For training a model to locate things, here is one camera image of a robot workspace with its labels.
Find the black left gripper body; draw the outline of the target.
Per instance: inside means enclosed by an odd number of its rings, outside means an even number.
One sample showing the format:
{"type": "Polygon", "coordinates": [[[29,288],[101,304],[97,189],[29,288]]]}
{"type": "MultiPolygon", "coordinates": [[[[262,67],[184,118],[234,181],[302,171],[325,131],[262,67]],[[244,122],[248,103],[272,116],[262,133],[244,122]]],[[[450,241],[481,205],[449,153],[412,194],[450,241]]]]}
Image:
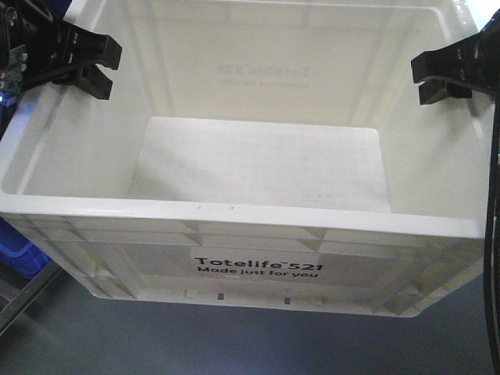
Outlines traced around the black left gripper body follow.
{"type": "Polygon", "coordinates": [[[73,24],[44,1],[2,1],[1,95],[68,76],[72,33],[73,24]]]}

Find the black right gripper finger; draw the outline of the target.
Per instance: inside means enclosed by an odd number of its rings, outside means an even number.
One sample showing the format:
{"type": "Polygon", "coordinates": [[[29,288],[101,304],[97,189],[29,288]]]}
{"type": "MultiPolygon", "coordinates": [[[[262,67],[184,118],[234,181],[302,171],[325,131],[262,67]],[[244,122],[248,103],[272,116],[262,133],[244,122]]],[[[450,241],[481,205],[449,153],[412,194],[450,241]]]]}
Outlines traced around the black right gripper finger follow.
{"type": "Polygon", "coordinates": [[[421,105],[433,105],[446,98],[471,98],[472,90],[442,80],[429,80],[419,86],[421,105]]]}
{"type": "Polygon", "coordinates": [[[453,84],[482,84],[480,34],[466,37],[446,47],[425,51],[411,60],[415,84],[443,80],[453,84]]]}

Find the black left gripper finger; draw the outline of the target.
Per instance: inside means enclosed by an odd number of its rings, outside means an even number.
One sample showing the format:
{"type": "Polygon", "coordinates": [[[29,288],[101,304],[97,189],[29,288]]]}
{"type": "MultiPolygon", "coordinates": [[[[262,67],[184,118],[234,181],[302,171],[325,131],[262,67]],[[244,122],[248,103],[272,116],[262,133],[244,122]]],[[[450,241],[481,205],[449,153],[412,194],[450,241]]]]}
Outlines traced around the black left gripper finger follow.
{"type": "Polygon", "coordinates": [[[54,84],[75,86],[99,100],[109,100],[113,82],[96,66],[89,65],[64,73],[54,84]]]}
{"type": "Polygon", "coordinates": [[[110,35],[96,34],[66,21],[58,28],[58,68],[69,70],[91,64],[119,68],[123,49],[110,35]]]}

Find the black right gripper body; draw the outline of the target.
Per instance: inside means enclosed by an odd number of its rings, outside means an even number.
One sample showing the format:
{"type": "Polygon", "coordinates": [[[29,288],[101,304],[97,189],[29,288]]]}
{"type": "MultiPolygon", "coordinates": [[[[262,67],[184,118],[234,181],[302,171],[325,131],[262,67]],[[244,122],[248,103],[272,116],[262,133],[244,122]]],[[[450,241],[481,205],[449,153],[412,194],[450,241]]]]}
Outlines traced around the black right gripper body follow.
{"type": "Polygon", "coordinates": [[[494,94],[499,88],[498,27],[484,27],[475,35],[470,65],[471,89],[494,94]]]}

